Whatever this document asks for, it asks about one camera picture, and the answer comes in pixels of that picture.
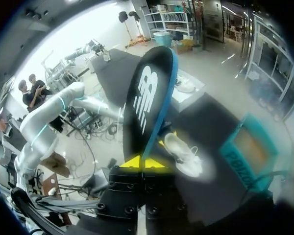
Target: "blue insole edge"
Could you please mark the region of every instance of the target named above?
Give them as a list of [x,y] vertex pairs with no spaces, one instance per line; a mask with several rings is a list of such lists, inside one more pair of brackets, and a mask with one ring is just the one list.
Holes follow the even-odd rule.
[[148,143],[146,145],[146,148],[143,152],[143,156],[142,156],[143,160],[146,159],[150,154],[153,143],[157,139],[158,132],[161,128],[161,125],[162,125],[164,118],[166,117],[167,110],[168,110],[170,102],[171,102],[171,98],[172,98],[172,94],[173,94],[173,90],[174,90],[174,86],[175,86],[175,81],[176,81],[176,77],[177,77],[177,71],[178,71],[177,55],[175,54],[175,52],[172,49],[171,49],[171,51],[172,51],[172,57],[173,57],[173,65],[172,65],[172,72],[171,72],[171,77],[170,77],[170,81],[169,81],[169,85],[168,85],[167,94],[166,94],[165,100],[163,102],[163,105],[160,109],[157,121],[156,121],[155,126],[153,128],[153,131],[151,133],[151,136],[150,136]]

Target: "white shelving unit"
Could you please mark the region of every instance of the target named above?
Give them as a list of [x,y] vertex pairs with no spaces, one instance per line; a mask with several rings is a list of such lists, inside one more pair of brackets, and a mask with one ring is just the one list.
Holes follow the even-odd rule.
[[[160,15],[161,20],[154,20],[156,15]],[[181,32],[181,33],[187,34],[190,37],[189,22],[187,19],[187,14],[185,12],[166,12],[166,13],[153,12],[153,13],[145,14],[145,20],[148,25],[149,35],[151,39],[154,38],[153,37],[154,32],[160,32],[160,31]],[[168,28],[166,23],[180,23],[181,25],[184,25],[185,27],[183,27],[183,29]]]

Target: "ceiling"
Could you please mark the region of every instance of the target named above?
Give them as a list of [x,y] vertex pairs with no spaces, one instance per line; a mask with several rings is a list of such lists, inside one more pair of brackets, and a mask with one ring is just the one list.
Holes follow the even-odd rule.
[[[11,78],[25,58],[55,28],[102,2],[104,0],[26,1],[0,35],[0,83]],[[34,12],[26,15],[26,10]]]

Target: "tripod light stand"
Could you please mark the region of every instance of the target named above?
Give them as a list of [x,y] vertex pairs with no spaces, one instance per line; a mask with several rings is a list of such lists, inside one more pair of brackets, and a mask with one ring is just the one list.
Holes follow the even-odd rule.
[[[128,35],[129,35],[129,37],[130,37],[130,41],[129,41],[128,45],[126,46],[126,50],[125,50],[125,51],[127,51],[127,49],[128,49],[129,47],[132,47],[132,46],[134,46],[134,45],[140,43],[140,41],[138,41],[138,40],[134,40],[134,39],[132,38],[132,36],[131,36],[131,34],[130,34],[129,30],[128,30],[127,24],[126,24],[126,20],[127,20],[127,19],[128,19],[128,16],[127,16],[127,13],[126,13],[125,11],[122,11],[122,12],[119,13],[119,21],[120,21],[121,23],[124,23],[124,24],[125,24],[126,31],[127,31]],[[135,23],[136,23],[137,28],[138,28],[139,33],[140,33],[140,35],[139,35],[138,38],[141,39],[143,36],[141,35],[140,29],[139,29],[139,27],[138,27],[138,24],[137,24],[136,20],[135,20]]]
[[129,16],[133,16],[135,18],[135,24],[136,24],[136,27],[137,27],[138,32],[139,32],[138,40],[143,41],[144,42],[144,45],[147,46],[146,45],[146,41],[145,41],[145,37],[143,36],[143,34],[142,34],[142,32],[141,32],[141,30],[140,30],[140,28],[138,26],[138,22],[140,20],[140,17],[137,15],[137,13],[135,11],[131,11],[128,15]]

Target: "white robotic arm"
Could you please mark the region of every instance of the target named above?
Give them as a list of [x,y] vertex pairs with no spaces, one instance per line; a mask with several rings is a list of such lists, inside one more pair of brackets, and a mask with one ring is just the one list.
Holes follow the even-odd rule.
[[121,109],[116,110],[108,103],[85,96],[84,91],[83,83],[74,82],[28,114],[23,120],[20,131],[27,144],[15,159],[17,187],[26,190],[27,181],[34,174],[36,167],[54,151],[58,139],[48,127],[48,123],[56,119],[68,106],[85,108],[123,123]]

